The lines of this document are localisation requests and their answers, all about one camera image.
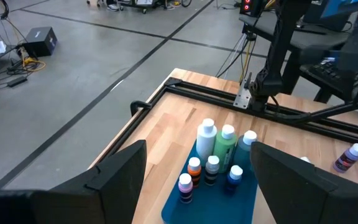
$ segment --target wooden table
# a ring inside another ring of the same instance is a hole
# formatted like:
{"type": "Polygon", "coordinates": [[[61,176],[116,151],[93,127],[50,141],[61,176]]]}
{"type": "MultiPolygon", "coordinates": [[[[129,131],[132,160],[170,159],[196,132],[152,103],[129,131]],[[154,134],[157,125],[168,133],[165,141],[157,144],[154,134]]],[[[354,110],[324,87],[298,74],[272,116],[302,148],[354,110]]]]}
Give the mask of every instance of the wooden table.
{"type": "MultiPolygon", "coordinates": [[[[236,82],[177,68],[170,76],[235,94],[239,88],[236,82]]],[[[284,94],[277,95],[277,100],[280,105],[302,111],[311,112],[328,107],[322,103],[284,94]]],[[[148,156],[144,184],[133,223],[163,223],[162,208],[194,144],[197,126],[205,118],[214,119],[218,129],[221,129],[224,124],[233,125],[238,136],[251,129],[258,134],[259,141],[296,157],[307,156],[319,168],[358,183],[358,163],[345,174],[339,174],[332,168],[333,162],[350,146],[349,143],[172,93],[165,93],[122,146],[125,148],[138,139],[147,141],[148,156]]],[[[340,114],[333,118],[358,124],[356,112],[340,114]]],[[[103,154],[107,153],[110,145],[96,158],[91,167],[100,160],[103,154]]],[[[260,189],[258,189],[255,201],[253,222],[275,223],[260,189]]]]}

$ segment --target concrete floor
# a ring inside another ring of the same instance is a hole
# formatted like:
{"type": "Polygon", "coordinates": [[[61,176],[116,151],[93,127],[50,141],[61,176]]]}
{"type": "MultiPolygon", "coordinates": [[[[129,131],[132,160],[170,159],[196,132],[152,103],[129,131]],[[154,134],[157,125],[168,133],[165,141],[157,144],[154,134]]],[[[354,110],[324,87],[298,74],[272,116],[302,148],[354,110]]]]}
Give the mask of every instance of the concrete floor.
{"type": "MultiPolygon", "coordinates": [[[[86,170],[129,120],[131,101],[146,100],[176,67],[215,75],[242,28],[238,10],[217,11],[209,0],[146,15],[88,7],[85,0],[8,3],[9,17],[23,34],[52,26],[59,43],[51,57],[42,58],[46,69],[27,83],[0,90],[0,187],[5,189],[50,189],[86,170]],[[56,132],[63,134],[56,137],[56,132]]],[[[4,26],[15,43],[11,27],[4,26]]],[[[1,23],[0,33],[6,40],[1,23]]],[[[266,55],[268,48],[259,37],[254,53],[266,55]]],[[[264,61],[252,57],[249,71],[257,73],[264,61]]],[[[227,79],[237,80],[240,70],[238,61],[227,79]]],[[[294,95],[313,99],[317,91],[301,78],[294,95]]]]}

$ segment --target table leg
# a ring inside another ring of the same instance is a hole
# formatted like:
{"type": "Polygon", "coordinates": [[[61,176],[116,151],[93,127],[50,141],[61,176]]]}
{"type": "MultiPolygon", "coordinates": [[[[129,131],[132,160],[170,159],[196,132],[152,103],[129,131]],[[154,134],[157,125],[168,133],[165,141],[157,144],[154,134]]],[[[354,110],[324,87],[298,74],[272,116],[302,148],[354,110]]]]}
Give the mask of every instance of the table leg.
{"type": "Polygon", "coordinates": [[[282,93],[291,95],[300,76],[299,52],[291,52],[287,65],[283,73],[283,89],[282,93]]]}
{"type": "Polygon", "coordinates": [[[314,101],[321,102],[321,103],[327,103],[331,96],[332,96],[332,94],[329,91],[320,88],[320,90],[314,97],[314,101]]]}

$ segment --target keyboard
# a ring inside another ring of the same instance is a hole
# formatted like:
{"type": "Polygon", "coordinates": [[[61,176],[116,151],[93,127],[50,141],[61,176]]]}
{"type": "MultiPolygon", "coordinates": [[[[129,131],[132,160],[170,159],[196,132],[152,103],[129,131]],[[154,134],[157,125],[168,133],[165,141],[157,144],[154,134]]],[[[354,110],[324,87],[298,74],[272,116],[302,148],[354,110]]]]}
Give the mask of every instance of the keyboard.
{"type": "Polygon", "coordinates": [[[333,95],[344,101],[352,100],[352,90],[358,85],[358,72],[340,71],[329,61],[317,65],[302,65],[303,76],[320,88],[328,89],[333,95]]]}

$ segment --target white bottle cap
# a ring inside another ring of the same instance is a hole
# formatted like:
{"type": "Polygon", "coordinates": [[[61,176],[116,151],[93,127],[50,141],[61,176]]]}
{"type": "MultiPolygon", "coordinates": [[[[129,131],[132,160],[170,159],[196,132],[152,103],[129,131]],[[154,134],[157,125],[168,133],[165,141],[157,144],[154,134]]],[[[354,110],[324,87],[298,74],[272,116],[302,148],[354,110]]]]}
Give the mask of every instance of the white bottle cap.
{"type": "Polygon", "coordinates": [[[214,129],[214,120],[211,118],[206,118],[203,120],[203,127],[205,133],[211,133],[214,129]]]}
{"type": "Polygon", "coordinates": [[[219,157],[218,156],[209,156],[208,162],[205,165],[205,168],[208,170],[218,170],[219,169],[219,157]]]}
{"type": "Polygon", "coordinates": [[[229,175],[230,175],[230,178],[232,178],[233,180],[238,180],[241,178],[242,169],[239,166],[234,165],[231,167],[229,175]]]}
{"type": "Polygon", "coordinates": [[[234,127],[230,124],[225,124],[222,128],[222,137],[224,139],[232,139],[234,137],[234,127]]]}
{"type": "Polygon", "coordinates": [[[353,156],[358,156],[358,143],[353,144],[353,146],[349,149],[349,152],[353,156]]]}
{"type": "Polygon", "coordinates": [[[180,174],[179,176],[179,184],[183,188],[189,188],[191,183],[191,175],[190,174],[180,174]]]}
{"type": "Polygon", "coordinates": [[[190,169],[193,171],[198,171],[200,169],[201,161],[197,157],[192,157],[189,159],[190,169]]]}
{"type": "Polygon", "coordinates": [[[311,163],[310,160],[306,156],[301,157],[301,160],[311,163]]]}
{"type": "Polygon", "coordinates": [[[242,141],[250,146],[254,141],[256,141],[257,135],[255,133],[255,131],[246,131],[244,133],[244,137],[242,138],[242,141]]]}

